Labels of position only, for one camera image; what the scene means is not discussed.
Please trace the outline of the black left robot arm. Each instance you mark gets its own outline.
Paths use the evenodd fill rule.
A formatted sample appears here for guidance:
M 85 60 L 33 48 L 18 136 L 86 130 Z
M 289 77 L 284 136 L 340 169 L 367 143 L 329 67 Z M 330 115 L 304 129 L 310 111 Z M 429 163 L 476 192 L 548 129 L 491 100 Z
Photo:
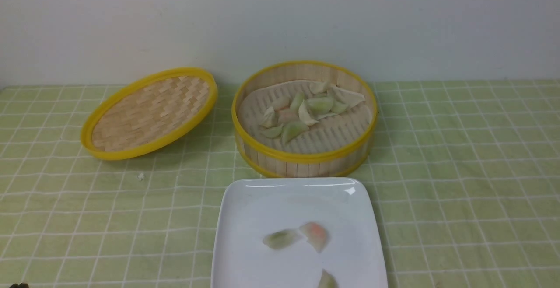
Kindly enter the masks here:
M 9 288 L 29 288 L 29 285 L 27 283 L 14 283 L 12 284 Z

